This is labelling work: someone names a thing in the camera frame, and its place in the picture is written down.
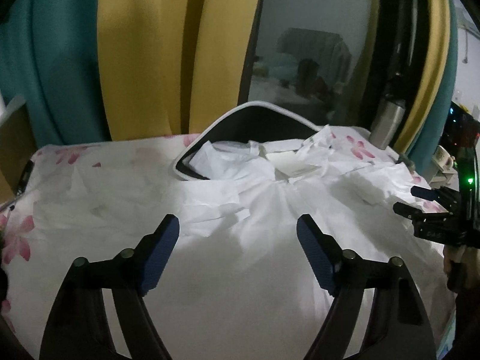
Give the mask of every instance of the pink flower pattern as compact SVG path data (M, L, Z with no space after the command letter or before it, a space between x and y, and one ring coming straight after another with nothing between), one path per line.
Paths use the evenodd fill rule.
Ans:
M365 149L365 144L363 143L363 141L359 140L355 143L354 138L349 135L346 136L346 139L352 144L352 148L350 149L350 151L358 159L363 160L363 155L369 158L375 158L372 153Z
M440 206L434 202L429 202L428 200L426 200L424 203L423 203L423 207L426 209L426 210L431 210L431 211L435 211L435 212L442 212L442 209L440 208Z
M10 302L9 302L7 299L4 300L4 301L1 303L0 314L2 315L3 319L4 319L5 322L7 323L8 327L10 328L10 330L11 330L13 333L15 333L14 324L11 323L10 318L6 316L6 314L8 314L8 313L10 312L10 309L11 309Z
M185 147L189 147L191 143L198 138L200 134L190 134L190 135L184 135L183 136L183 144Z
M80 157L80 154L87 150L90 147L98 147L100 145L82 145L82 146L72 146L72 147L63 147L61 149L56 150L55 154L59 155L60 157L57 159L56 164L60 164L63 160L67 159L68 164L72 165Z
M7 222L8 217L0 215L0 224L6 224ZM10 264L11 260L18 254L20 254L25 261L30 260L30 245L28 245L25 234L29 233L34 228L35 224L32 215L25 217L20 225L13 228L6 228L4 247L2 250L2 261L4 264Z

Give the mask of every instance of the stainless steel bottle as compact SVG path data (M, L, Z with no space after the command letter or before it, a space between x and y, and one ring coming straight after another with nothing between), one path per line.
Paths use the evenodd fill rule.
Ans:
M404 114L405 101L382 99L375 121L372 123L369 142L379 149L385 150L397 131Z

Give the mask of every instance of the yellow curtain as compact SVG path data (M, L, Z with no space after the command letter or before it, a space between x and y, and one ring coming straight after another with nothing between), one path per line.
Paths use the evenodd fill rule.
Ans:
M202 19L204 0L188 0L183 31L183 50L181 67L181 132L189 131L191 86L194 75L195 53L198 31Z
M205 0L190 100L190 132L237 106L258 0Z
M438 92L445 70L450 42L448 0L428 0L430 34L425 66L415 102L394 149L405 152L420 131Z
M98 0L100 83L113 140L181 133L187 3Z

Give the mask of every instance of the curtain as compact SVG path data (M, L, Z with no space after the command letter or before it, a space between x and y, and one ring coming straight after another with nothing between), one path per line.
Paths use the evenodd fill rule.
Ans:
M38 147L109 140L97 0L16 0L0 25L0 87L23 95Z
M425 65L415 102L394 149L405 152L422 128L437 96L445 71L450 43L449 0L428 0L430 34Z
M453 0L450 5L450 44L442 82L438 88L435 101L414 142L407 150L409 158L415 162L417 172L421 175L430 164L443 132L443 126L448 116L450 104L455 90L458 62L458 30L457 16Z
M187 5L188 0L98 0L100 82L113 140L182 132Z
M205 0L190 100L190 133L237 106L258 0Z

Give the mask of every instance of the person's hand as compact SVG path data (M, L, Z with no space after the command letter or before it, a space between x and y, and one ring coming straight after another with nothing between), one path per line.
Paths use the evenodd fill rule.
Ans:
M452 262L464 264L466 269L465 288L480 286L480 250L474 247L445 245L443 248L443 271L447 275L450 275Z

